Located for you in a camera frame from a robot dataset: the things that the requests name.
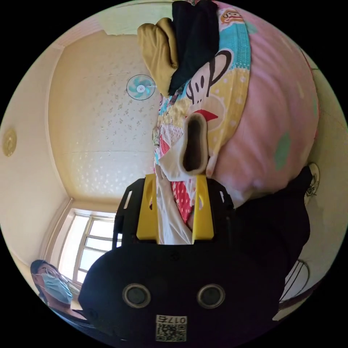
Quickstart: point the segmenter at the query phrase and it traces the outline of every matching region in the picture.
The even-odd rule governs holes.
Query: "window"
[[[112,249],[114,219],[74,214],[58,263],[62,275],[75,284],[83,283],[93,263]],[[118,234],[116,246],[121,242],[122,234]]]

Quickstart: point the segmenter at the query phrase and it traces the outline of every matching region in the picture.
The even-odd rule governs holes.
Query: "tan cloth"
[[[171,77],[179,66],[177,43],[169,18],[138,28],[138,44],[145,65],[160,93],[168,98]]]

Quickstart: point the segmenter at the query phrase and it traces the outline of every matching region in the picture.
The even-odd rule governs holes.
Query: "white fabric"
[[[184,156],[187,151],[187,143],[189,141],[189,126],[193,122],[199,124],[199,134],[197,134],[197,141],[199,141],[199,151],[201,162],[198,168],[187,171],[184,168]],[[169,181],[186,181],[194,178],[196,175],[205,172],[208,163],[208,143],[207,143],[207,121],[200,113],[193,113],[186,117],[183,125],[183,135],[172,146],[168,152],[159,160],[159,165]]]
[[[180,170],[179,160],[182,148],[187,143],[185,139],[185,135],[183,135],[174,146],[172,146],[168,152],[159,159],[159,165],[169,181],[186,181],[191,176]]]
[[[181,218],[173,198],[171,184],[155,165],[157,180],[158,231],[160,244],[192,244],[192,232]]]

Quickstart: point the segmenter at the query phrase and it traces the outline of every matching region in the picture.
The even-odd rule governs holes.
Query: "face mask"
[[[71,304],[73,295],[65,283],[63,283],[59,278],[53,278],[45,273],[40,275],[42,276],[45,284],[45,290],[48,294],[62,303],[66,303],[68,305]]]

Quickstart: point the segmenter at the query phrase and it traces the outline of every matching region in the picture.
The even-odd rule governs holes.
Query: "qr code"
[[[186,316],[156,315],[156,341],[185,342]]]

